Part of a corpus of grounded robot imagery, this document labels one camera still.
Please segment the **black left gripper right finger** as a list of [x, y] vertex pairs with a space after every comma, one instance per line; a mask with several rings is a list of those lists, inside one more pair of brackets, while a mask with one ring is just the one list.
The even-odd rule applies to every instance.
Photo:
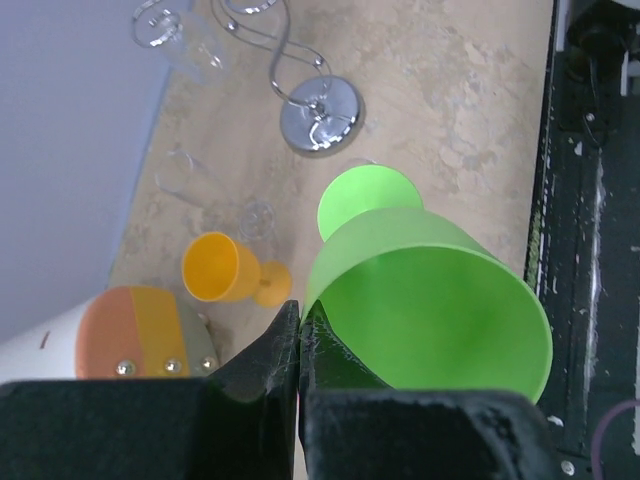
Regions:
[[397, 390], [334, 333], [300, 332], [299, 436], [311, 479], [558, 479], [546, 420], [500, 390]]

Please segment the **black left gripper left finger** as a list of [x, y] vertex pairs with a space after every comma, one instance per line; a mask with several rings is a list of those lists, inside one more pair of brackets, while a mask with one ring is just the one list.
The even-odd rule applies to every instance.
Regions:
[[290, 479], [299, 306], [214, 373], [1, 388], [5, 479]]

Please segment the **green plastic wine glass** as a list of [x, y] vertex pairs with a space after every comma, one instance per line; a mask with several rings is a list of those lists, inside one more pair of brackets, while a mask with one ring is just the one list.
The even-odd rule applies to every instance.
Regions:
[[473, 237], [428, 211], [415, 185], [368, 164], [338, 175], [317, 209], [323, 241], [303, 305], [396, 389], [496, 389], [537, 401], [549, 320], [532, 288]]

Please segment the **short clear wine glass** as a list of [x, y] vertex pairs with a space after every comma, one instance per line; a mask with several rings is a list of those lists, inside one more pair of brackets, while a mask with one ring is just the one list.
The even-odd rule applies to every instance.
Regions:
[[147, 20], [154, 35], [149, 45], [171, 66], [201, 85], [215, 83], [225, 73], [226, 60], [212, 28], [188, 11], [156, 10]]

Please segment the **yellow plastic wine glass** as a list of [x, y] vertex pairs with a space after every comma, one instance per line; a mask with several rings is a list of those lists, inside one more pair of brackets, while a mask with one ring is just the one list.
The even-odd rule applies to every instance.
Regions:
[[208, 232], [186, 248], [181, 265], [186, 290], [202, 302], [252, 299], [277, 307], [292, 289], [289, 269], [279, 261], [260, 262], [246, 245], [222, 232]]

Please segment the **chrome wine glass rack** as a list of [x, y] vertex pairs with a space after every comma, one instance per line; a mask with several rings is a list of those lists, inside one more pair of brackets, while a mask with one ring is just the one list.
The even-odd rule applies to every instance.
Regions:
[[[225, 32], [237, 40], [271, 53], [268, 79], [282, 101], [280, 131], [286, 144], [306, 157], [326, 157], [346, 148], [358, 135], [365, 119], [364, 99], [349, 80], [332, 73], [317, 50], [290, 39], [291, 14], [287, 1], [211, 1], [211, 13]], [[130, 20], [133, 41], [146, 50], [154, 38], [147, 20], [156, 10], [171, 9], [164, 1], [144, 1]], [[283, 59], [316, 70], [291, 92], [277, 81]]]

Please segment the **tall clear champagne flute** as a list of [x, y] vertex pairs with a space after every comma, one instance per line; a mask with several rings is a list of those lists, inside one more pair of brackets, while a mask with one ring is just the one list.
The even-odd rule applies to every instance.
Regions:
[[241, 199], [209, 167], [182, 149], [168, 151], [154, 173], [156, 186], [203, 211], [207, 230], [233, 223], [243, 240], [258, 241], [274, 231], [274, 208], [259, 199]]

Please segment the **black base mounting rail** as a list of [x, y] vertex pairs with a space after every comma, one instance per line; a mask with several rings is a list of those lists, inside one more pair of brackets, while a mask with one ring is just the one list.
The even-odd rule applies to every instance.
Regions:
[[639, 475], [639, 5], [557, 1], [525, 278], [553, 342], [540, 398], [567, 479]]

